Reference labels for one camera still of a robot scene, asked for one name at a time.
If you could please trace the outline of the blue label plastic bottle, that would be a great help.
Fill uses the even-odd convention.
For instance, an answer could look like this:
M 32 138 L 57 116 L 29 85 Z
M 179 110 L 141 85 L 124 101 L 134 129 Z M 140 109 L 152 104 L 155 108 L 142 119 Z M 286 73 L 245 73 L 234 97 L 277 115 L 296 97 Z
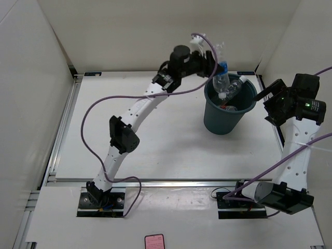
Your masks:
M 230 86 L 230 80 L 228 76 L 228 64 L 226 61 L 221 61 L 218 65 L 222 67 L 224 71 L 214 76 L 213 87 L 218 97 L 220 99 L 224 99 Z

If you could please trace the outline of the black label plastic bottle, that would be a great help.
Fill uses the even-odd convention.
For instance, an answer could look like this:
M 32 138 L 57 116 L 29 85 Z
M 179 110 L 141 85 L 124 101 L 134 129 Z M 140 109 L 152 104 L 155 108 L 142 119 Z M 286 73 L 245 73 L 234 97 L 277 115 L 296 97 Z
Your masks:
M 226 98 L 224 101 L 227 103 L 233 99 L 241 91 L 242 86 L 246 81 L 247 78 L 245 76 L 240 76 L 238 79 L 233 80 L 226 91 Z

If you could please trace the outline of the clear unlabelled plastic bottle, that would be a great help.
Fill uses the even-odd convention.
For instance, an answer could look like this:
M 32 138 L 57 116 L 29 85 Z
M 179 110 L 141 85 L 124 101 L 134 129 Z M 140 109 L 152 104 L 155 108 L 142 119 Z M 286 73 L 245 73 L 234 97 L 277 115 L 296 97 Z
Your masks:
M 235 106 L 226 106 L 225 110 L 236 112 L 238 109 Z

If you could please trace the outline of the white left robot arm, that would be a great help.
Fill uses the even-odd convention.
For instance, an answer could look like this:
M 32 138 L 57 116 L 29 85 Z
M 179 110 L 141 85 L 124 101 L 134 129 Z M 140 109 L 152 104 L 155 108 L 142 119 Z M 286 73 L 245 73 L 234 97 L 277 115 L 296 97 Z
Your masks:
M 184 77 L 196 74 L 200 77 L 226 74 L 226 67 L 213 57 L 214 52 L 190 51 L 184 45 L 176 46 L 169 60 L 163 62 L 157 75 L 152 79 L 145 94 L 137 96 L 136 102 L 121 116 L 112 116 L 109 120 L 109 151 L 105 160 L 97 157 L 102 167 L 97 177 L 86 183 L 89 200 L 98 208 L 111 204 L 110 191 L 115 183 L 115 175 L 124 158 L 139 145 L 136 132 L 148 115 L 164 100 L 176 95 L 175 90 Z M 219 98 L 213 88 L 213 81 L 208 79 L 203 84 L 206 99 L 203 123 L 208 131 L 225 135 L 230 133 L 245 113 L 255 105 L 256 88 L 243 75 L 232 74 L 230 93 L 236 88 L 231 99 Z

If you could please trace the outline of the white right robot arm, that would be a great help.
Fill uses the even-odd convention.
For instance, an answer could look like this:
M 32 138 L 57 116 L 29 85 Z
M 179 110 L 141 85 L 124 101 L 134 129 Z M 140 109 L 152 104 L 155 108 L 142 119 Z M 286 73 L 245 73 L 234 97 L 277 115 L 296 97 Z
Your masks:
M 310 74 L 296 74 L 290 87 L 278 79 L 255 100 L 264 101 L 265 118 L 275 127 L 286 125 L 282 158 L 275 168 L 271 182 L 245 182 L 243 189 L 233 194 L 238 207 L 255 203 L 293 215 L 312 206 L 314 197 L 307 193 L 307 171 L 311 150 L 309 146 L 324 121 L 326 103 L 316 99 L 320 78 Z

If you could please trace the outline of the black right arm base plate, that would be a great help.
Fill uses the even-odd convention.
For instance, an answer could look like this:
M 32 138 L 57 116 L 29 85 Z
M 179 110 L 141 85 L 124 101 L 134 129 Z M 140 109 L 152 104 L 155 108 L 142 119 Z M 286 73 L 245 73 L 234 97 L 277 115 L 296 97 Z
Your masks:
M 217 202 L 218 219 L 261 219 L 267 218 L 263 205 L 241 200 L 224 200 L 223 196 L 231 190 L 217 187 L 212 190 L 211 198 Z

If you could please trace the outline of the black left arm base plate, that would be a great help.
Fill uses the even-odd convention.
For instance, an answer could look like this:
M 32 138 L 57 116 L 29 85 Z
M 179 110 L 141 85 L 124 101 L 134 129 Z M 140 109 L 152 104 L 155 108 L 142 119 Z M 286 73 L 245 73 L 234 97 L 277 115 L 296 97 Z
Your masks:
M 85 188 L 80 191 L 77 217 L 121 218 L 124 213 L 125 188 L 112 188 L 101 202 L 92 201 Z

